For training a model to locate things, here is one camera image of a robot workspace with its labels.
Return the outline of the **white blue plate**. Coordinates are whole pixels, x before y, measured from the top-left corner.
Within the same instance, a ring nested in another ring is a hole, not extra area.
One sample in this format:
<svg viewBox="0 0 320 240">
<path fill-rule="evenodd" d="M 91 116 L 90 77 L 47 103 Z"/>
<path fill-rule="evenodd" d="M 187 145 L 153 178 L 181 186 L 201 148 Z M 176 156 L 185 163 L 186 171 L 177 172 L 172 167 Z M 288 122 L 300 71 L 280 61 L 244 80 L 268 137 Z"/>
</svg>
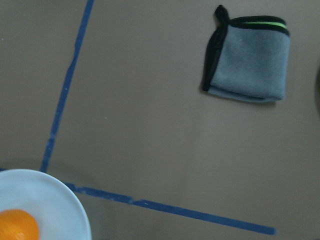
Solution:
<svg viewBox="0 0 320 240">
<path fill-rule="evenodd" d="M 0 209 L 31 214 L 42 240 L 92 239 L 87 213 L 77 196 L 60 180 L 40 171 L 1 171 Z"/>
</svg>

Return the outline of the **orange mandarin fruit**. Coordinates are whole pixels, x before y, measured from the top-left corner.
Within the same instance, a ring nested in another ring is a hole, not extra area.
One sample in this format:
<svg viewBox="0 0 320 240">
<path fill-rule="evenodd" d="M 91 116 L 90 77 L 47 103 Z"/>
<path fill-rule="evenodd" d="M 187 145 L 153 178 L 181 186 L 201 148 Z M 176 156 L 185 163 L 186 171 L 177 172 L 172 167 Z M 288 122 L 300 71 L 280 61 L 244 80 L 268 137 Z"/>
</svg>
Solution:
<svg viewBox="0 0 320 240">
<path fill-rule="evenodd" d="M 39 240 L 40 229 L 36 219 L 20 209 L 0 212 L 1 240 Z"/>
</svg>

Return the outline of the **blue tape strip crossing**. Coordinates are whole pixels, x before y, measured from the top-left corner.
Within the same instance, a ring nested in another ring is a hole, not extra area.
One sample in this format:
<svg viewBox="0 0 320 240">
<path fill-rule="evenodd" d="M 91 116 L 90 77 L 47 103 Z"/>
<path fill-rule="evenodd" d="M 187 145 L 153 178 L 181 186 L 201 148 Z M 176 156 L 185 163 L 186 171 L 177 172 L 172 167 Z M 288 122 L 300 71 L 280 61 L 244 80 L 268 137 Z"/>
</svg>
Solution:
<svg viewBox="0 0 320 240">
<path fill-rule="evenodd" d="M 96 198 L 111 200 L 119 203 L 125 203 L 159 212 L 170 213 L 178 216 L 197 219 L 205 222 L 215 223 L 265 235 L 275 235 L 277 233 L 277 230 L 275 228 L 265 225 L 213 215 L 178 206 L 167 205 L 159 202 L 149 201 L 146 199 L 134 200 L 132 197 L 127 195 L 121 195 L 85 186 L 76 186 L 75 184 L 69 182 L 65 182 L 64 185 L 75 193 L 85 194 Z"/>
</svg>

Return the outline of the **grey black folded cloth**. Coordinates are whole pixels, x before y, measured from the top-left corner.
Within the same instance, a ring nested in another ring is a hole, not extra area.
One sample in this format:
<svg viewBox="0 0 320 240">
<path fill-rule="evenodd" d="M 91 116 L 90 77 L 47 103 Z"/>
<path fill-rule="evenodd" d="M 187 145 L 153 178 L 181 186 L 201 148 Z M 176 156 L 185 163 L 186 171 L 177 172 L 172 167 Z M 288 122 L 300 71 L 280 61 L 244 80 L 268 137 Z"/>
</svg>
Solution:
<svg viewBox="0 0 320 240">
<path fill-rule="evenodd" d="M 290 33 L 286 22 L 269 15 L 231 19 L 225 7 L 206 48 L 201 89 L 211 95 L 252 103 L 286 95 Z"/>
</svg>

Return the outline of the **blue tape strip long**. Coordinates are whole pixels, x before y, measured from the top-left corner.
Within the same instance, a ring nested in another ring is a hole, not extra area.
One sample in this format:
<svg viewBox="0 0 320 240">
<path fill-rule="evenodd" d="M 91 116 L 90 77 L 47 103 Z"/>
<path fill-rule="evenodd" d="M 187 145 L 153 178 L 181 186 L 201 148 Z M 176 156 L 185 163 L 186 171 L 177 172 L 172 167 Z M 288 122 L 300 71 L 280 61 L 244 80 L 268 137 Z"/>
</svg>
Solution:
<svg viewBox="0 0 320 240">
<path fill-rule="evenodd" d="M 52 125 L 49 132 L 49 137 L 46 142 L 44 154 L 41 160 L 41 165 L 39 168 L 39 171 L 42 173 L 46 173 L 48 171 L 51 157 L 54 151 L 57 135 L 59 132 L 61 120 L 64 114 L 65 105 L 68 99 L 69 91 L 72 85 L 73 75 L 76 69 L 77 61 L 81 52 L 83 40 L 86 34 L 87 26 L 90 20 L 92 8 L 94 5 L 93 0 L 88 0 L 86 2 L 82 18 L 80 21 L 80 25 L 77 31 L 76 39 L 74 42 L 74 51 L 72 60 L 70 62 L 69 67 L 67 68 L 67 71 L 65 73 L 65 77 L 63 80 L 62 88 L 60 91 L 59 99 L 57 102 L 56 110 L 54 113 L 54 118 L 52 121 Z"/>
</svg>

